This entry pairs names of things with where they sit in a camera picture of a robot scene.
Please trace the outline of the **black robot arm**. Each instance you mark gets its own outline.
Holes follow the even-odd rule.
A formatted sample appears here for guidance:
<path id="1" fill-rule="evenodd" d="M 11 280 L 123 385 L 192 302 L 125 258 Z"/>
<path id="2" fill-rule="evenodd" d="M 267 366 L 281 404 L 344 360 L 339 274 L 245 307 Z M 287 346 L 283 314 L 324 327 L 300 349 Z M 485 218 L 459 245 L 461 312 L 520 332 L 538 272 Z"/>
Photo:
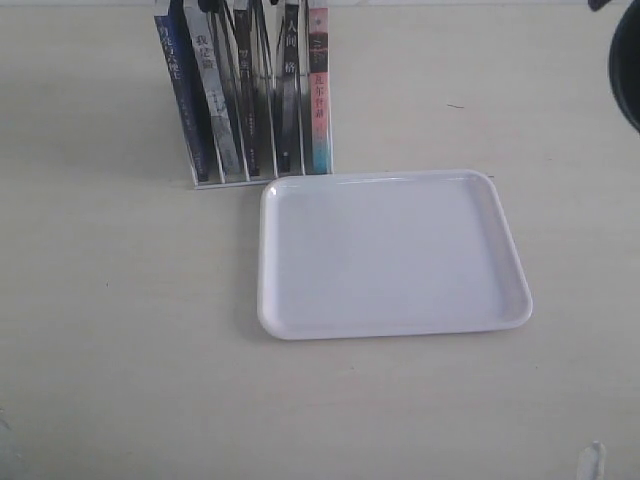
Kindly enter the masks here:
<path id="1" fill-rule="evenodd" d="M 608 77 L 620 112 L 639 132 L 639 0 L 630 2 L 615 28 L 609 48 Z"/>

